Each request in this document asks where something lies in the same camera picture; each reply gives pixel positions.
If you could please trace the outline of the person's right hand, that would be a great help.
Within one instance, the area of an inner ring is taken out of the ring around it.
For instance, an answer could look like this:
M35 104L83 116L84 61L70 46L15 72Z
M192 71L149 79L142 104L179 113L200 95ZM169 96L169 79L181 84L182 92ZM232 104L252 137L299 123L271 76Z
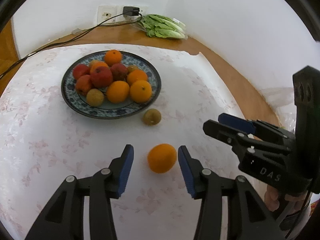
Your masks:
M292 213L295 213L298 210L300 210L300 208L303 206L306 195L307 193L301 194L298 197L294 197L288 194L285 195L284 198L286 201L294 203ZM273 212L279 208L279 205L280 205L279 196L280 196L280 193L278 192L277 189L275 189L274 187L271 187L270 185L267 185L266 192L264 195L264 202L270 211Z

